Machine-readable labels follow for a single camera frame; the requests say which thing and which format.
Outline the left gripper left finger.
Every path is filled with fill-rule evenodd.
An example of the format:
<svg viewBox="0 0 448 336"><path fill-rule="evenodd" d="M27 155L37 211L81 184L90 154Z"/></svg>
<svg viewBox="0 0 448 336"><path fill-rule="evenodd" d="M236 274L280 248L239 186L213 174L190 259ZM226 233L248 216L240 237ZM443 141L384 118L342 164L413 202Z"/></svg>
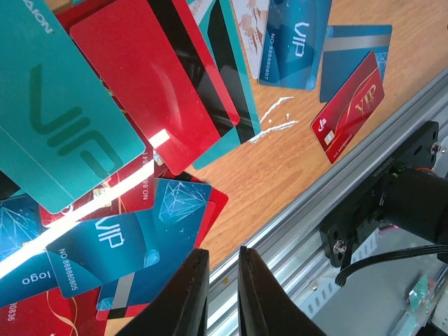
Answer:
<svg viewBox="0 0 448 336"><path fill-rule="evenodd" d="M196 248L162 292L119 335L206 335L209 252Z"/></svg>

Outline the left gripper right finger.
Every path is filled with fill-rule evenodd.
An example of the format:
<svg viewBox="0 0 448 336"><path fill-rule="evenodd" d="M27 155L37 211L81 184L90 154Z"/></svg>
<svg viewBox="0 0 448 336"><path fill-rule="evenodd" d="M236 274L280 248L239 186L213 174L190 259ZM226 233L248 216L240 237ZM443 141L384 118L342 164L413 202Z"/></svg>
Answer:
<svg viewBox="0 0 448 336"><path fill-rule="evenodd" d="M240 335L324 335L288 297L258 252L242 246L238 264Z"/></svg>

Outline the red VIP card front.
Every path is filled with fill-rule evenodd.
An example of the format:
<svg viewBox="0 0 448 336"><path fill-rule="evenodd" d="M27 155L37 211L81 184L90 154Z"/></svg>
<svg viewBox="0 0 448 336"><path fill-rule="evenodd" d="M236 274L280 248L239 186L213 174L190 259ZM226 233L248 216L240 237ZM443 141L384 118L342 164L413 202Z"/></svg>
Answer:
<svg viewBox="0 0 448 336"><path fill-rule="evenodd" d="M106 322L96 319L99 289L65 299L55 288L1 308L2 335L103 336Z"/></svg>

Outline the red vip card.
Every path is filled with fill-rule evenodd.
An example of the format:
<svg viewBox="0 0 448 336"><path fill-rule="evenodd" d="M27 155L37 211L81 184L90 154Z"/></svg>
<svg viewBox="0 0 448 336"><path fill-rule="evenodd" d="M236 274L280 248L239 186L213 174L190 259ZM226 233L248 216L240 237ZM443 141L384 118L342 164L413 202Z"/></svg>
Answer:
<svg viewBox="0 0 448 336"><path fill-rule="evenodd" d="M106 322L96 319L99 289L65 299L55 288L1 308L2 335L103 336Z"/></svg>
<svg viewBox="0 0 448 336"><path fill-rule="evenodd" d="M369 52L311 123L311 130L334 163L384 98L381 74Z"/></svg>

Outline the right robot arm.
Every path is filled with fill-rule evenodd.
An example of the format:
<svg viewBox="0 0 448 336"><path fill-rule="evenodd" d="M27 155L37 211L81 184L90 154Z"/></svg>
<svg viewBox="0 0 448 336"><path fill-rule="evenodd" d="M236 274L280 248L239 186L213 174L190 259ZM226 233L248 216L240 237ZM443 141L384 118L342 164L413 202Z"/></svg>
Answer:
<svg viewBox="0 0 448 336"><path fill-rule="evenodd" d="M425 169L404 170L385 188L380 209L387 223L447 245L447 179Z"/></svg>

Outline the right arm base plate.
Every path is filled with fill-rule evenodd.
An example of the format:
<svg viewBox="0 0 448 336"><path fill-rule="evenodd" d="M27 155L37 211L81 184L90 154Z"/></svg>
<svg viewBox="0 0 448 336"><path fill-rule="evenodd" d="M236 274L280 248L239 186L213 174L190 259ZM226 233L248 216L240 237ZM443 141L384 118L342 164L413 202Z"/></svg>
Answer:
<svg viewBox="0 0 448 336"><path fill-rule="evenodd" d="M425 122L323 219L332 266L340 267L345 251L355 251L381 224L447 243L447 180L431 171L438 131L437 122Z"/></svg>

